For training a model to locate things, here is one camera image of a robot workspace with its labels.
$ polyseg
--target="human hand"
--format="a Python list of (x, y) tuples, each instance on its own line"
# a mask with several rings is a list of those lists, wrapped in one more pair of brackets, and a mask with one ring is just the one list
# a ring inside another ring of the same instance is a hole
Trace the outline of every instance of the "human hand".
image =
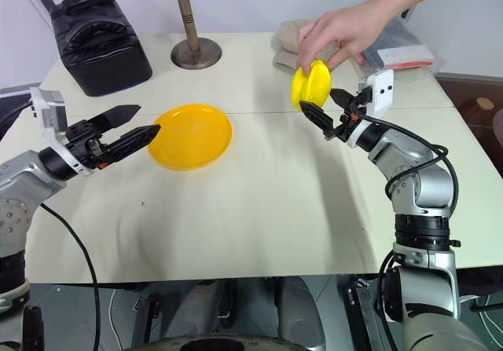
[(371, 2), (329, 11), (299, 29), (297, 67), (302, 67), (304, 75), (308, 76), (316, 55), (333, 43), (339, 50), (326, 61), (331, 71), (372, 45), (387, 22)]

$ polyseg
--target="table surface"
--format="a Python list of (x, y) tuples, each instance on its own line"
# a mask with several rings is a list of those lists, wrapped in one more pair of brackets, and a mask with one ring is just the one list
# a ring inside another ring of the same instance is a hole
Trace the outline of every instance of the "table surface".
[[(207, 37), (223, 56), (202, 71), (171, 63), (180, 35), (154, 35), (141, 38), (154, 74), (139, 86), (86, 97), (60, 62), (42, 84), (62, 91), (69, 125), (117, 104), (140, 104), (138, 115), (105, 142), (187, 103), (220, 108), (233, 125), (229, 149), (209, 166), (169, 170), (144, 148), (70, 180), (47, 201), (81, 236), (99, 281), (376, 272), (395, 239), (379, 170), (363, 151), (325, 141), (293, 111), (292, 74), (272, 65), (272, 34)], [(451, 219), (452, 238), (462, 242), (457, 267), (501, 264), (503, 180), (435, 79), (410, 81), (411, 75), (395, 78), (395, 100), (384, 118), (450, 150), (460, 181)], [(332, 73), (332, 86), (356, 90), (351, 64)], [(339, 118), (331, 101), (326, 109)], [(45, 146), (24, 112), (2, 141), (2, 160)], [(80, 249), (42, 210), (28, 233), (27, 276), (38, 283), (90, 281)]]

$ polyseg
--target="white wall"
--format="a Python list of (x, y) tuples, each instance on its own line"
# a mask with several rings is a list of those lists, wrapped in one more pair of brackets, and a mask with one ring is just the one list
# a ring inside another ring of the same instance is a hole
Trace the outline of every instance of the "white wall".
[(427, 0), (409, 25), (446, 60), (441, 72), (503, 77), (503, 0)]
[[(199, 31), (239, 32), (275, 31), (284, 20), (316, 17), (328, 9), (361, 1), (192, 0), (192, 4)], [(176, 0), (117, 2), (139, 34), (183, 31)], [(9, 11), (12, 7), (23, 16), (14, 16)], [(503, 77), (499, 64), (503, 59), (499, 46), (502, 12), (503, 0), (428, 0), (416, 8), (410, 23), (416, 34), (448, 62), (441, 71)], [(1, 20), (0, 88), (42, 80), (50, 67), (47, 62), (57, 58), (48, 27), (36, 20), (36, 11), (30, 9), (27, 0), (2, 0)]]
[(0, 0), (0, 89), (42, 81), (56, 59), (53, 32), (30, 0)]

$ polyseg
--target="wooden stand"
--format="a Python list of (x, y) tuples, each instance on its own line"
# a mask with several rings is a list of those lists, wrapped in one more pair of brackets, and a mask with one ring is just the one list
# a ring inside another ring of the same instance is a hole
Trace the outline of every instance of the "wooden stand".
[(217, 63), (222, 49), (214, 41), (197, 37), (190, 0), (178, 0), (187, 39), (178, 43), (171, 51), (171, 60), (187, 70), (200, 70)]

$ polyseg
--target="yellow disc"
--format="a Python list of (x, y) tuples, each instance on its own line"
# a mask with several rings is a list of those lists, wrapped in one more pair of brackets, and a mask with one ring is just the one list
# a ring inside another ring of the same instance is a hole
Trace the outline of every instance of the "yellow disc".
[(232, 137), (227, 116), (202, 104), (183, 105), (162, 114), (160, 131), (149, 144), (152, 157), (173, 169), (192, 169), (216, 160)]
[(299, 68), (292, 80), (292, 104), (300, 110), (300, 101), (315, 103), (323, 107), (329, 98), (332, 87), (330, 71), (323, 60), (316, 59), (311, 63), (309, 76), (305, 77)]

